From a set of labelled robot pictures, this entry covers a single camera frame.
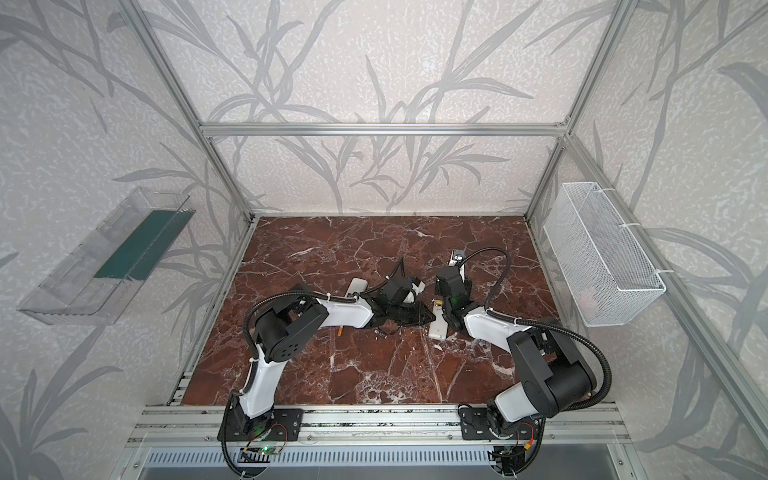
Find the black mounting plate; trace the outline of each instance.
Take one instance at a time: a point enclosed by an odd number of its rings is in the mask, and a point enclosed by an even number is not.
[[[487,407],[461,407],[458,410],[458,419],[462,424],[462,438],[464,440],[499,440],[500,438],[491,432],[488,425]],[[524,425],[529,423],[538,431],[538,426],[530,417],[520,419],[515,426],[515,431],[509,437],[510,440],[518,439],[528,441],[531,439],[531,429]]]
[[[274,409],[272,411],[273,418],[270,420],[270,424],[273,425],[270,432],[260,439],[260,442],[295,442],[299,439],[299,430],[301,430],[301,418],[304,415],[302,409]],[[283,430],[276,424],[284,426]],[[246,438],[240,430],[242,425],[238,425],[237,417],[235,415],[229,415],[227,417],[227,442],[247,442]],[[219,428],[218,439],[221,439],[221,428]]]

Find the red wire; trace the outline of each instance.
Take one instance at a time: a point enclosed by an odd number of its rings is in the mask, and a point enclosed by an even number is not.
[[[282,451],[284,448],[286,448],[286,443],[288,443],[288,429],[284,425],[281,425],[279,423],[276,423],[275,426],[276,427],[283,427],[283,430],[285,430],[285,433],[286,433],[286,439],[283,440],[283,446],[280,447],[280,451]]]
[[[531,425],[530,423],[526,423],[526,422],[520,422],[520,423],[522,423],[523,425],[528,425],[529,427],[531,427],[531,439],[529,440],[529,442],[533,442],[533,425]]]

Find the wallpaper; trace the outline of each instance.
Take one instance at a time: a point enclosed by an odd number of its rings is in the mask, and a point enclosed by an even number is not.
[[[638,8],[576,133],[766,391],[765,2]],[[541,231],[557,187],[584,177],[566,156],[535,212],[561,312],[581,331]],[[588,335],[614,370],[649,478],[768,478],[768,459],[663,299]]]
[[[116,6],[0,5],[0,477],[106,478],[180,360],[246,226]],[[197,212],[113,326],[16,310],[135,187]]]
[[[613,386],[607,400],[619,405],[648,478],[768,478],[768,458],[663,297],[623,326],[588,329],[582,323],[543,225],[559,185],[585,180],[566,154],[545,188],[531,228],[561,318],[595,342],[611,364]],[[591,354],[584,352],[584,357],[600,371]]]
[[[577,133],[768,394],[766,27],[764,0],[636,12]]]
[[[522,215],[554,146],[551,137],[217,140],[254,211],[307,214]]]
[[[141,0],[200,118],[562,121],[613,0]]]

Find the clear plastic tray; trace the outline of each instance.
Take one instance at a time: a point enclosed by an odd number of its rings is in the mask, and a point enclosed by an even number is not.
[[[114,324],[189,222],[188,199],[137,188],[18,309],[50,325]]]

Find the metal vent grille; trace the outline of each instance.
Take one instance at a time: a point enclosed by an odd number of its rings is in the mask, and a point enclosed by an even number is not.
[[[489,465],[487,452],[490,449],[484,445],[290,446],[284,448],[279,455],[259,455],[255,460],[268,462],[269,467]],[[239,451],[230,449],[233,459]],[[145,468],[224,465],[221,449],[217,447],[155,447],[144,463]],[[255,466],[253,463],[238,465]]]

